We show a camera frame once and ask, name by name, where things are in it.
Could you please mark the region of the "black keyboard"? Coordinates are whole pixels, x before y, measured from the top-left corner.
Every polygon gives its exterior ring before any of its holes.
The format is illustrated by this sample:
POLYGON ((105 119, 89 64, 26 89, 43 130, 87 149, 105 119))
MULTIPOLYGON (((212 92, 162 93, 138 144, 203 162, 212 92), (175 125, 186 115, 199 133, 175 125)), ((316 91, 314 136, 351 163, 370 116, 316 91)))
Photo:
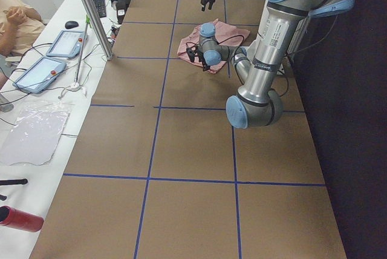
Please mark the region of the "black keyboard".
POLYGON ((106 5, 105 0, 93 0, 94 6, 97 10, 98 16, 100 18, 106 17, 106 5))

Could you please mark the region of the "metal rod with green tip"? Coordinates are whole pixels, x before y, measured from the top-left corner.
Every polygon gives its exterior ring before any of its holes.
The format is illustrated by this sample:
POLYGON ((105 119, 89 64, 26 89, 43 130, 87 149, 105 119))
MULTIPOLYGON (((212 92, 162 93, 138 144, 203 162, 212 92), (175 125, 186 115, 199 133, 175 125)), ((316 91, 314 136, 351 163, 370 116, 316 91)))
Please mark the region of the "metal rod with green tip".
POLYGON ((86 15, 85 31, 84 31, 84 34, 82 36, 82 40, 80 42, 80 52, 79 52, 79 57, 78 57, 78 61, 77 61, 77 67, 76 67, 76 72, 75 72, 74 80, 73 80, 73 83, 71 83, 69 86, 65 87, 61 91, 60 96, 58 97, 58 99, 62 99, 67 91, 76 92, 76 91, 79 91, 80 89, 82 89, 82 86, 79 83, 79 73, 80 73, 80 66, 81 66, 81 63, 82 63, 83 50, 85 48, 85 44, 86 44, 86 40, 87 40, 87 31, 88 31, 89 25, 90 25, 90 18, 89 18, 88 15, 86 15))

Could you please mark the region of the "black computer mouse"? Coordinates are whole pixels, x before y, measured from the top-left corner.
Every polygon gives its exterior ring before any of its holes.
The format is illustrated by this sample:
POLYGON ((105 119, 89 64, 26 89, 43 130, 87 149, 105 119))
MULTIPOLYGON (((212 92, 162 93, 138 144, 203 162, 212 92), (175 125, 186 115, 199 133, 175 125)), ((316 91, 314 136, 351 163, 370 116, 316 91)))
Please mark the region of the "black computer mouse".
POLYGON ((79 23, 76 22, 76 21, 67 21, 67 22, 65 23, 65 28, 66 28, 66 29, 72 29, 72 28, 76 28, 76 27, 78 27, 78 26, 79 26, 79 23))

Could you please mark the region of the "far teach pendant tablet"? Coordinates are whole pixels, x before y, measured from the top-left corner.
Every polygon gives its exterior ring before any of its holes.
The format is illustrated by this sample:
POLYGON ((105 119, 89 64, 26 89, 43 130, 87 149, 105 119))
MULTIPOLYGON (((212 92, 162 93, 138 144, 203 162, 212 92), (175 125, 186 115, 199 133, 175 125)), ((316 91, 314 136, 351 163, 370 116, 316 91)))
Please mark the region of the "far teach pendant tablet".
POLYGON ((82 48, 85 31, 62 30, 46 52, 48 57, 76 57, 82 48))

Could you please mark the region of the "teach pendant tablet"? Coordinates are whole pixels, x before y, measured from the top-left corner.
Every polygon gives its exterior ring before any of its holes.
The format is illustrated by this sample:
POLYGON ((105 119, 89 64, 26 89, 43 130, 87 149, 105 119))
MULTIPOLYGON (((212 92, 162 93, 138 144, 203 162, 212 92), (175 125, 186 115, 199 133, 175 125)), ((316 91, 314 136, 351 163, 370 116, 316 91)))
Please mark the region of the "teach pendant tablet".
POLYGON ((82 48, 85 31, 62 30, 46 52, 48 57, 76 57, 82 48))
POLYGON ((45 90, 66 68, 67 63, 50 57, 41 57, 14 82, 17 90, 38 94, 45 90))

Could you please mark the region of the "near teach pendant tablet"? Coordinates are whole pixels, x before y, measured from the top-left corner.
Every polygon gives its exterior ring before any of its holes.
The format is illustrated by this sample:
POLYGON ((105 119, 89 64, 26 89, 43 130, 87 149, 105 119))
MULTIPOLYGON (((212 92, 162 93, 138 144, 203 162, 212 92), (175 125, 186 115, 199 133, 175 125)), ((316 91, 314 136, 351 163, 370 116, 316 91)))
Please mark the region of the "near teach pendant tablet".
POLYGON ((45 90, 66 68, 67 63, 50 57, 41 57, 14 82, 17 90, 38 94, 45 90))

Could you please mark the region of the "person in beige shirt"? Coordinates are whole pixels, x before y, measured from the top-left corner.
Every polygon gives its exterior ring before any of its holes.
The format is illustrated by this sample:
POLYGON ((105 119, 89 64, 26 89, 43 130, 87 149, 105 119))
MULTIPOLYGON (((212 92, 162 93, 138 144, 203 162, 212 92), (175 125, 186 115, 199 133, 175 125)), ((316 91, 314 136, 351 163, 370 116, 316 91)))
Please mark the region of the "person in beige shirt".
POLYGON ((45 28, 41 15, 21 0, 1 0, 1 55, 21 56, 45 28))

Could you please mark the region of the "clear plastic bag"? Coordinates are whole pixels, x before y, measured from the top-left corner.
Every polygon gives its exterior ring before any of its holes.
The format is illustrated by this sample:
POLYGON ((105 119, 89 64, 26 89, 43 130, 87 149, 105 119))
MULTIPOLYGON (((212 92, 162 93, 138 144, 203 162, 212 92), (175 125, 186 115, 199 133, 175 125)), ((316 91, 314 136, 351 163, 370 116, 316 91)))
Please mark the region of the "clear plastic bag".
POLYGON ((71 102, 28 102, 1 146, 1 164, 11 166, 48 163, 73 110, 71 102))

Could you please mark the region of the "black tripod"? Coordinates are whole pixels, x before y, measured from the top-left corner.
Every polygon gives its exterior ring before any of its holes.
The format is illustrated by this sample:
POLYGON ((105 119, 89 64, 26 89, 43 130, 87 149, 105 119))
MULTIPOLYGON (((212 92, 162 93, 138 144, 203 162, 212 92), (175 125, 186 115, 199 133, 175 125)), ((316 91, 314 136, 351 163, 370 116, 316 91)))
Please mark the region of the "black tripod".
MULTIPOLYGON (((26 185, 28 183, 28 179, 8 179, 8 180, 1 180, 0 184, 1 186, 14 186, 14 185, 26 185)), ((6 201, 10 197, 10 193, 7 194, 1 194, 1 201, 6 201)))

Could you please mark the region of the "red bottle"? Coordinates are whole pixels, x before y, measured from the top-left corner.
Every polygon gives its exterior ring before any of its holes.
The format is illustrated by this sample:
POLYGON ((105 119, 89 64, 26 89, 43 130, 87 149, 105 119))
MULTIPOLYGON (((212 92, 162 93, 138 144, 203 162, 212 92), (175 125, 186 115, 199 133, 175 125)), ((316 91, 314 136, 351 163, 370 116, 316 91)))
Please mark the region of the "red bottle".
POLYGON ((27 232, 40 231, 44 219, 38 215, 24 212, 10 206, 1 206, 1 226, 27 232))

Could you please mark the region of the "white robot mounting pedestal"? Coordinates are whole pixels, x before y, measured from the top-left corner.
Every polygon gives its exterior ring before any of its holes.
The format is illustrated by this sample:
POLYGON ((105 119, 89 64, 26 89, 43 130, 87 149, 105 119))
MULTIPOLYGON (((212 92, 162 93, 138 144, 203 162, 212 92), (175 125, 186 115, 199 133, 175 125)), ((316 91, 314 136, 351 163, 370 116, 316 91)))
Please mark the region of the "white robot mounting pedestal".
MULTIPOLYGON (((253 62, 253 58, 255 56, 255 51, 256 51, 256 46, 253 45, 252 47, 251 46, 242 46, 245 50, 246 50, 246 53, 247 53, 247 58, 249 59, 250 62, 253 62)), ((284 70, 284 66, 283 66, 283 63, 280 63, 280 67, 279 67, 279 70, 277 71, 277 75, 283 75, 285 73, 285 70, 284 70)))

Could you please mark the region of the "aluminium frame post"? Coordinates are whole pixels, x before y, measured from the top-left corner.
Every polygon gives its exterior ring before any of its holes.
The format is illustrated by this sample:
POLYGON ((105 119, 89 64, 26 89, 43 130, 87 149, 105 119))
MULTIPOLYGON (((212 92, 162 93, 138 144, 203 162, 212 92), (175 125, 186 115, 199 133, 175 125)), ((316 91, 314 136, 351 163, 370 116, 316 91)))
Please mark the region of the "aluminium frame post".
POLYGON ((112 52, 112 46, 108 42, 108 38, 106 37, 102 22, 100 20, 100 17, 98 16, 98 12, 94 6, 93 0, 81 0, 81 1, 85 8, 87 16, 91 21, 91 25, 97 36, 99 44, 101 45, 102 50, 106 56, 106 59, 110 61, 114 55, 112 52))

